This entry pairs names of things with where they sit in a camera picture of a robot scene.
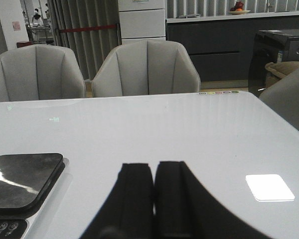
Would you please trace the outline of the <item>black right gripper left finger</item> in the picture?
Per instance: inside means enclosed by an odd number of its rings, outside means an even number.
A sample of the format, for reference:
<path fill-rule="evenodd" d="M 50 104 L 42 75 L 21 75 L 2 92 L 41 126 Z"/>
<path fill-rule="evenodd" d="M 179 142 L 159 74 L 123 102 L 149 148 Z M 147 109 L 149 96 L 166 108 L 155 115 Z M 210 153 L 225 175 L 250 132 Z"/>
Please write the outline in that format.
<path fill-rule="evenodd" d="M 82 239 L 150 239 L 153 179 L 145 163 L 124 163 L 117 180 Z"/>

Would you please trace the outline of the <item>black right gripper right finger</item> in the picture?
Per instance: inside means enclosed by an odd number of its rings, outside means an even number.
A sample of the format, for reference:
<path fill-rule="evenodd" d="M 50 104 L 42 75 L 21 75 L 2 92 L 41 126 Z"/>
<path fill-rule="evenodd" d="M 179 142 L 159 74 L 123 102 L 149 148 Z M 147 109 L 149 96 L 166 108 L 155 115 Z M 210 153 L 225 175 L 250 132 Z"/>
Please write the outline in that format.
<path fill-rule="evenodd" d="M 158 239 L 265 239 L 219 203 L 185 162 L 162 161 L 155 175 Z"/>

